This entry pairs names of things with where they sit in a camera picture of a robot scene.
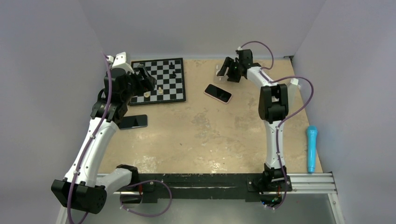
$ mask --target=gray wall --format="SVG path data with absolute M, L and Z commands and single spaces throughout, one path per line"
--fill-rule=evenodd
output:
M 136 58 L 234 56 L 261 40 L 294 55 L 325 0 L 80 0 L 103 49 Z M 251 46 L 255 57 L 270 54 Z
M 55 223 L 50 187 L 84 140 L 101 47 L 76 0 L 0 6 L 0 222 Z
M 326 1 L 294 58 L 315 85 L 308 118 L 347 223 L 396 220 L 395 59 L 394 0 Z

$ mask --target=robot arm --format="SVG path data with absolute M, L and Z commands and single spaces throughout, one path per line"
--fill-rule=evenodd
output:
M 155 88 L 156 80 L 146 71 L 143 65 L 138 66 L 139 74 L 136 74 L 126 60 L 126 53 L 117 54 L 116 57 L 108 56 L 111 63 L 112 96 L 106 119 L 99 127 L 99 131 L 93 138 L 85 153 L 83 162 L 74 183 L 71 208 L 93 214 L 99 213 L 105 202 L 107 194 L 112 194 L 118 189 L 131 183 L 139 182 L 138 170 L 128 165 L 119 165 L 112 173 L 97 180 L 100 163 L 105 150 L 114 133 L 118 130 L 125 113 L 127 104 L 134 95 L 140 95 Z M 52 192 L 59 202 L 66 207 L 69 189 L 76 165 L 83 154 L 88 140 L 92 138 L 93 130 L 98 126 L 105 112 L 107 96 L 109 95 L 108 76 L 105 76 L 105 88 L 98 94 L 98 100 L 92 107 L 91 121 L 77 158 L 63 180 L 54 180 L 51 186 Z
M 262 181 L 258 184 L 261 191 L 273 191 L 285 182 L 278 159 L 276 147 L 276 129 L 289 112 L 297 91 L 298 80 L 292 79 L 288 85 L 273 82 L 264 72 L 261 65 L 253 62 L 253 54 L 249 49 L 236 50 L 238 58 L 227 57 L 218 76 L 228 76 L 228 81 L 238 83 L 243 76 L 252 81 L 260 90 L 259 115 L 264 121 L 267 136 L 267 158 L 264 163 Z M 286 172 L 283 158 L 283 127 L 279 127 L 279 155 Z

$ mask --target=colored wire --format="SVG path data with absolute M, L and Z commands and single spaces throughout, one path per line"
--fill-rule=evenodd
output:
M 260 70 L 261 70 L 261 69 L 268 69 L 268 70 L 271 70 L 272 67 L 274 66 L 274 61 L 275 61 L 275 60 L 274 60 L 274 54 L 272 53 L 271 49 L 269 49 L 269 47 L 268 47 L 266 44 L 264 44 L 264 43 L 262 43 L 262 42 L 260 42 L 260 41 L 249 41 L 249 42 L 243 44 L 243 45 L 241 46 L 241 48 L 243 48 L 244 46 L 246 46 L 247 44 L 250 44 L 250 43 L 259 43 L 259 44 L 261 44 L 262 46 L 264 46 L 264 47 L 266 47 L 266 48 L 268 49 L 269 53 L 271 54 L 271 58 L 272 58 L 271 66 L 270 66 L 269 68 L 267 68 L 267 67 L 261 67 Z
M 282 160 L 281 160 L 281 152 L 280 152 L 280 149 L 279 149 L 279 129 L 280 129 L 281 125 L 282 125 L 285 121 L 287 121 L 288 119 L 292 118 L 294 115 L 296 115 L 296 114 L 298 114 L 300 111 L 302 111 L 302 110 L 309 104 L 309 102 L 311 101 L 311 99 L 312 99 L 312 97 L 313 97 L 313 84 L 312 84 L 312 82 L 311 82 L 310 80 L 308 80 L 307 78 L 304 78 L 304 77 L 299 77 L 299 76 L 286 76 L 286 77 L 280 78 L 280 79 L 278 79 L 278 80 L 271 81 L 270 83 L 277 83 L 277 82 L 280 82 L 280 81 L 283 81 L 283 80 L 289 79 L 289 78 L 300 78 L 300 79 L 303 79 L 303 80 L 307 81 L 307 82 L 309 83 L 309 85 L 311 86 L 311 94 L 310 94 L 310 96 L 309 96 L 307 102 L 305 102 L 305 104 L 304 104 L 300 109 L 298 109 L 296 112 L 292 113 L 291 115 L 289 115 L 288 117 L 286 117 L 285 119 L 283 119 L 283 120 L 279 123 L 279 125 L 276 127 L 276 152 L 277 152 L 277 154 L 278 154 L 279 165 L 281 166 L 281 170 L 282 170 L 282 173 L 283 173 L 283 177 L 284 177 L 284 179 L 285 179 L 286 188 L 285 188 L 285 193 L 284 193 L 284 195 L 283 195 L 282 201 L 281 201 L 276 207 L 273 207 L 273 209 L 278 209 L 278 208 L 283 204 L 283 202 L 285 201 L 285 199 L 286 199 L 286 194 L 287 194 L 287 185 L 288 185 L 288 184 L 287 184 L 287 182 L 288 182 L 288 181 L 287 181 L 287 175 L 286 175 L 286 172 L 285 172 L 284 169 L 283 169 L 283 164 L 282 164 Z
M 78 163 L 77 163 L 76 171 L 74 172 L 74 175 L 73 175 L 73 179 L 71 180 L 71 183 L 70 183 L 69 195 L 67 197 L 67 219 L 69 220 L 70 224 L 75 224 L 71 217 L 71 198 L 72 198 L 71 196 L 73 194 L 74 183 L 76 182 L 78 173 L 80 172 L 80 167 L 81 167 L 81 164 L 83 163 L 85 154 L 88 151 L 88 148 L 92 143 L 92 140 L 96 137 L 96 134 L 98 133 L 100 126 L 102 125 L 103 121 L 106 118 L 107 112 L 109 110 L 110 102 L 111 102 L 111 95 L 112 95 L 112 81 L 111 80 L 112 80 L 112 78 L 111 78 L 111 72 L 110 72 L 110 65 L 107 62 L 107 56 L 103 52 L 102 52 L 102 54 L 103 54 L 103 57 L 105 58 L 105 62 L 106 62 L 107 76 L 108 76 L 108 80 L 109 80 L 109 94 L 107 96 L 106 107 L 105 107 L 105 111 L 102 115 L 102 118 L 100 119 L 99 124 L 96 126 L 91 137 L 88 139 L 86 145 L 84 146 L 83 152 L 81 153 L 80 158 L 78 159 Z M 87 215 L 88 215 L 88 212 L 86 212 L 84 214 L 83 218 L 78 222 L 78 224 L 82 224 L 83 221 L 85 220 L 85 218 L 87 217 Z
M 158 181 L 158 180 L 142 181 L 142 182 L 140 182 L 140 183 L 136 183 L 136 184 L 129 185 L 129 186 L 127 186 L 127 188 L 134 188 L 134 187 L 136 187 L 136 186 L 138 186 L 138 185 L 145 184 L 145 183 L 150 183 L 150 182 L 157 182 L 157 183 L 162 184 L 163 186 L 166 187 L 166 189 L 167 189 L 168 192 L 169 192 L 169 203 L 168 203 L 168 206 L 166 206 L 166 208 L 165 208 L 163 211 L 161 211 L 160 213 L 157 213 L 157 214 L 143 214 L 143 213 L 139 213 L 139 212 L 137 212 L 137 211 L 130 210 L 129 208 L 125 207 L 124 204 L 122 203 L 122 201 L 121 201 L 121 196 L 120 196 L 120 204 L 121 204 L 120 209 L 122 208 L 122 209 L 124 209 L 125 211 L 128 211 L 128 212 L 130 212 L 130 213 L 133 213 L 133 214 L 135 214 L 135 215 L 143 216 L 143 217 L 157 217 L 157 216 L 160 216 L 160 215 L 162 215 L 163 213 L 165 213 L 165 212 L 170 208 L 170 205 L 172 204 L 172 192 L 170 191 L 170 188 L 169 188 L 165 183 L 163 183 L 163 182 L 161 182 L 161 181 Z

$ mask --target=smartphone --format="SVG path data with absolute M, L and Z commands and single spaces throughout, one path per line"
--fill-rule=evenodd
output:
M 230 102 L 231 97 L 233 96 L 231 93 L 220 89 L 217 86 L 214 86 L 212 84 L 209 84 L 208 87 L 205 89 L 204 93 L 212 98 L 215 98 L 216 100 L 228 104 Z
M 146 114 L 124 117 L 119 126 L 120 130 L 138 128 L 138 127 L 147 127 Z

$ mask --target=tabletop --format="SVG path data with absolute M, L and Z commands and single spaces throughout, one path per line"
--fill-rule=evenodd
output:
M 257 60 L 270 66 L 270 60 Z M 259 89 L 242 77 L 239 83 L 214 84 L 233 94 L 223 104 L 204 94 L 223 60 L 184 60 L 186 102 L 129 106 L 125 116 L 146 114 L 148 126 L 117 131 L 99 173 L 135 166 L 140 173 L 261 173 L 266 134 L 258 114 Z M 275 60 L 272 79 L 294 75 L 288 59 Z M 296 94 L 289 114 L 303 105 Z M 307 172 L 305 110 L 285 122 L 283 153 L 288 173 Z M 322 172 L 316 159 L 315 172 Z

